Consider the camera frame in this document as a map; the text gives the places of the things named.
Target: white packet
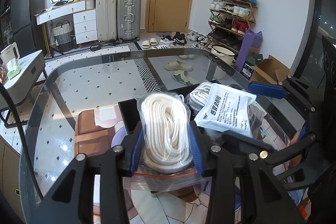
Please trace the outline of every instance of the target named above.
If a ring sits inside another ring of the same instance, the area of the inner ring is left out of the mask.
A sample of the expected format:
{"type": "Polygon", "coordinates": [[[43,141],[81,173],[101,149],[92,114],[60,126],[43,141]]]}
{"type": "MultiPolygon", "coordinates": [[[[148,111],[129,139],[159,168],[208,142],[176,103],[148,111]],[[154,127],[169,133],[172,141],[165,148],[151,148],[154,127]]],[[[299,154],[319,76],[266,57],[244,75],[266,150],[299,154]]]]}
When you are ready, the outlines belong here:
{"type": "Polygon", "coordinates": [[[254,94],[214,83],[194,120],[199,127],[219,132],[231,130],[252,138],[247,106],[256,98],[254,94]]]}

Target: bucket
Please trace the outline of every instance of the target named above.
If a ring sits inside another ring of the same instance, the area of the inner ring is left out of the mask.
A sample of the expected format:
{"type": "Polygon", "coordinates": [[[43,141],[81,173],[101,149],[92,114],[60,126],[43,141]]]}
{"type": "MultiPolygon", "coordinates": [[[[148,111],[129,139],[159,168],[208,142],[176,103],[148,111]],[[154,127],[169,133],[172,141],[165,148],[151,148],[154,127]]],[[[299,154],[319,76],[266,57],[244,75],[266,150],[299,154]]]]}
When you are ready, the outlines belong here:
{"type": "Polygon", "coordinates": [[[213,45],[211,53],[231,66],[235,53],[219,45],[213,45]]]}

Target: screw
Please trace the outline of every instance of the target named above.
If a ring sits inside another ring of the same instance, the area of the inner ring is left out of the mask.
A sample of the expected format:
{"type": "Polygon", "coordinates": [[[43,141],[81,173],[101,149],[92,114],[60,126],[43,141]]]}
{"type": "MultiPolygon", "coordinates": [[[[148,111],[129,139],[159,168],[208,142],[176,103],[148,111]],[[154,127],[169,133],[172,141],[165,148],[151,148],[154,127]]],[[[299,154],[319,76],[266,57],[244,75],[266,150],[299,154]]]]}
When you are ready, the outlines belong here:
{"type": "Polygon", "coordinates": [[[256,153],[251,153],[249,155],[249,158],[250,158],[250,160],[257,160],[258,159],[258,155],[256,153]]]}
{"type": "Polygon", "coordinates": [[[265,151],[265,150],[262,151],[262,152],[260,152],[260,154],[259,154],[259,157],[260,157],[261,159],[266,159],[267,156],[268,156],[268,152],[265,151]]]}
{"type": "Polygon", "coordinates": [[[78,160],[78,161],[81,161],[81,160],[84,160],[84,159],[85,159],[85,155],[84,154],[78,154],[76,156],[76,160],[78,160]]]}
{"type": "Polygon", "coordinates": [[[220,150],[221,150],[221,147],[218,146],[218,145],[213,145],[213,146],[211,147],[211,151],[212,151],[212,152],[220,152],[220,150]]]}
{"type": "Polygon", "coordinates": [[[116,145],[112,149],[115,153],[122,152],[124,150],[124,148],[121,145],[116,145]]]}

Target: black cable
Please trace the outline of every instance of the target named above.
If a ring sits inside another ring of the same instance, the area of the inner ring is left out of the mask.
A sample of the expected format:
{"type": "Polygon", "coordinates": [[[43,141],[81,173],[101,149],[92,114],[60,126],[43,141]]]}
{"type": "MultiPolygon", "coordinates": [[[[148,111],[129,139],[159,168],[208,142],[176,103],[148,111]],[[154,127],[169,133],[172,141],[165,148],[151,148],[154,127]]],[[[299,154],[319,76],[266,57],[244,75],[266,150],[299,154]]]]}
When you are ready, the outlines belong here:
{"type": "Polygon", "coordinates": [[[1,83],[0,83],[0,93],[1,93],[2,97],[5,99],[10,111],[13,114],[14,120],[15,120],[16,125],[17,125],[17,129],[18,129],[18,132],[19,132],[19,135],[20,135],[20,139],[21,139],[21,143],[22,143],[22,150],[23,150],[23,153],[25,154],[25,157],[26,157],[26,162],[27,162],[27,165],[28,165],[29,173],[31,175],[31,179],[33,180],[33,184],[34,184],[34,187],[37,191],[37,194],[38,194],[39,198],[42,200],[43,195],[42,195],[42,192],[41,192],[41,189],[40,189],[39,185],[37,184],[36,177],[34,175],[33,165],[32,165],[32,162],[30,160],[28,147],[27,147],[27,142],[26,142],[26,138],[25,138],[25,133],[23,132],[23,128],[22,128],[22,124],[21,124],[19,114],[17,113],[16,107],[14,106],[14,102],[13,102],[12,98],[10,97],[7,90],[5,89],[5,87],[1,83]]]}

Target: barcode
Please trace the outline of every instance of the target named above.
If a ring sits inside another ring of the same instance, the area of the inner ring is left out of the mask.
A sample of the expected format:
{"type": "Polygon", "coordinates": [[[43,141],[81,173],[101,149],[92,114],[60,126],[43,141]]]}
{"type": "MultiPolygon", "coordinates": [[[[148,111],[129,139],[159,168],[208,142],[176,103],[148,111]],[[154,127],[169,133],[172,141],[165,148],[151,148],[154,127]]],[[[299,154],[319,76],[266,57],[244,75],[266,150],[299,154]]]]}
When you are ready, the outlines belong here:
{"type": "Polygon", "coordinates": [[[251,73],[246,69],[243,69],[243,73],[246,74],[248,77],[251,76],[251,73]]]}

